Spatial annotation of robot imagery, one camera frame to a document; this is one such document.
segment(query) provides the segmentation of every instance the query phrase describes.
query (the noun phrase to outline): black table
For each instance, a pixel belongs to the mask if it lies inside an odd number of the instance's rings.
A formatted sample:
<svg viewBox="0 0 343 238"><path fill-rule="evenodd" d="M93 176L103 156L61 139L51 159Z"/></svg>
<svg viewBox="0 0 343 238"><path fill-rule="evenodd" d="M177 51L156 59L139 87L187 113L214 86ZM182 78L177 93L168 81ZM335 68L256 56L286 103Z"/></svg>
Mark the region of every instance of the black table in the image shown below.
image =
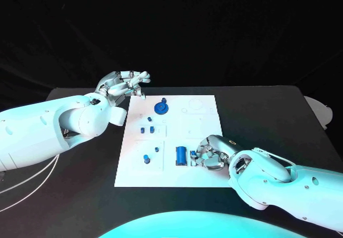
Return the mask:
<svg viewBox="0 0 343 238"><path fill-rule="evenodd" d="M57 88L47 100L92 91ZM341 159L295 87L145 88L144 92L146 97L214 95L223 136L246 149L259 147L299 165L343 172ZM120 104L125 109L128 102L125 99ZM123 128L109 124L99 137L60 155L44 185L0 213L0 237L92 238L139 217L181 210L239 215L306 237L340 237L334 231L295 219L278 207L253 209L230 188L113 187ZM31 176L48 161L8 171L0 190ZM34 189L47 172L48 169L0 195L1 208Z"/></svg>

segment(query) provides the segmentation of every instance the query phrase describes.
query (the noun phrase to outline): cable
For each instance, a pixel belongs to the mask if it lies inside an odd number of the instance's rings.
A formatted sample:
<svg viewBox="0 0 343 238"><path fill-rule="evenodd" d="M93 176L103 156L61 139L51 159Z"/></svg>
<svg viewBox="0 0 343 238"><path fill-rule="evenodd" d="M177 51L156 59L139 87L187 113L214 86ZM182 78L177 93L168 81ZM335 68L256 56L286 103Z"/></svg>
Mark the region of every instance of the cable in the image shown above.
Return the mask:
<svg viewBox="0 0 343 238"><path fill-rule="evenodd" d="M56 160L56 158L57 158L57 156L54 156L54 158L53 158L53 160L50 161L50 163L47 164L47 166L46 166L27 180L24 180L22 182L20 182L17 185L8 187L5 190L2 190L2 191L0 192L0 194L4 193L4 192L7 192L8 190L11 190L12 188L15 188L17 186L20 186L20 185L21 185L22 183L25 183L30 179L33 179L33 178L47 169L47 167L51 165L51 163L53 163L53 161Z"/></svg>
<svg viewBox="0 0 343 238"><path fill-rule="evenodd" d="M56 158L54 164L53 164L51 170L50 170L50 172L48 172L46 178L44 178L43 182L38 184L38 186L35 187L35 189L31 191L31 193L30 193L22 199L18 200L14 204L11 204L9 206L7 206L5 208L2 208L2 209L0 210L0 212L2 212L2 211L7 210L9 207L12 207L17 203L20 203L20 202L34 193L34 191L40 188L40 186L43 185L44 181L47 180L47 178L48 178L48 176L50 176L50 174L51 174L51 171L53 171L53 169L54 169L54 166L56 166L56 163L57 163L57 160L58 160L58 154L56 155L54 158Z"/></svg>

